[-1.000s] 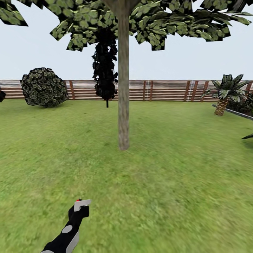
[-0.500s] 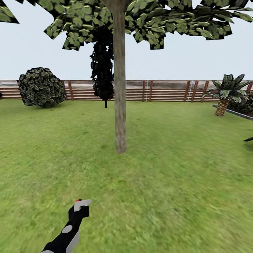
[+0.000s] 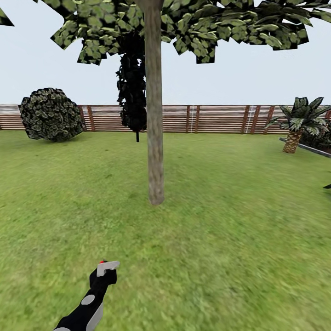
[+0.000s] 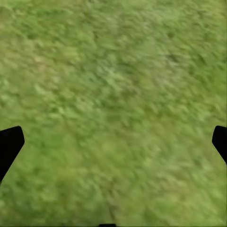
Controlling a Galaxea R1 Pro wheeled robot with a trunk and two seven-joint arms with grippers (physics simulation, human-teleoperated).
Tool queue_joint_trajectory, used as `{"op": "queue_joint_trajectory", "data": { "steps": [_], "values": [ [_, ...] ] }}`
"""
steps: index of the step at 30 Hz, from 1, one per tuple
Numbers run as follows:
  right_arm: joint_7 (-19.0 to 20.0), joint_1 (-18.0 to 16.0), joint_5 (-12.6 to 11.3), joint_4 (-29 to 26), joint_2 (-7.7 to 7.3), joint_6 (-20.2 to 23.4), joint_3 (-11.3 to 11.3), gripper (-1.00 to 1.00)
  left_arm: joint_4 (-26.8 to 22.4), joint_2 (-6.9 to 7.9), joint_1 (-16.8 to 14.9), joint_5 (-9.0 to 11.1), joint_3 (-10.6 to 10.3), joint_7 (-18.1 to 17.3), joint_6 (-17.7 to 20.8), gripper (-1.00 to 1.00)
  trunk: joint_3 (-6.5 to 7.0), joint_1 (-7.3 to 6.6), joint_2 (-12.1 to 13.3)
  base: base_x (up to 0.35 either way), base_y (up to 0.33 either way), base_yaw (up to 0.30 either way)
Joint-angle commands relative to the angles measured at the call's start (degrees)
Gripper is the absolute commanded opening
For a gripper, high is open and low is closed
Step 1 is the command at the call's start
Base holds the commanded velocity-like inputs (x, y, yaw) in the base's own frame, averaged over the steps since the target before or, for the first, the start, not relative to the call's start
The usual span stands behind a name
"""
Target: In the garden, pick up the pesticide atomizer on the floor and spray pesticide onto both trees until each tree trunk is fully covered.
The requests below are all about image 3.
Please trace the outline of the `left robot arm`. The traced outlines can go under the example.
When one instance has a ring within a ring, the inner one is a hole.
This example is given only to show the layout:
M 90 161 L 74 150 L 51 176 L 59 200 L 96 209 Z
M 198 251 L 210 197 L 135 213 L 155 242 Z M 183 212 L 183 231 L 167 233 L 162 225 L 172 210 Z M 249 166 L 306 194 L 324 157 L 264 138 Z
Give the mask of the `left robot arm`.
M 115 284 L 115 268 L 119 261 L 102 262 L 90 275 L 90 290 L 80 305 L 68 316 L 63 317 L 53 331 L 94 331 L 103 316 L 103 297 L 108 285 Z

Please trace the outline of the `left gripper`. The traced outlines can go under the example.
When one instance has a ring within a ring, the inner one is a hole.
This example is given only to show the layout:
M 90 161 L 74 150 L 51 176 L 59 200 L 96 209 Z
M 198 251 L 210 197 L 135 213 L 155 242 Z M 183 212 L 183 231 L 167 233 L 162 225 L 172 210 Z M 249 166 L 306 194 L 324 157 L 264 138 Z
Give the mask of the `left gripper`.
M 93 272 L 90 275 L 90 288 L 92 288 L 95 284 L 102 284 L 105 286 L 105 290 L 107 290 L 108 285 L 115 284 L 117 281 L 117 274 L 115 269 L 109 269 L 106 271 L 104 276 L 97 277 L 97 273 Z

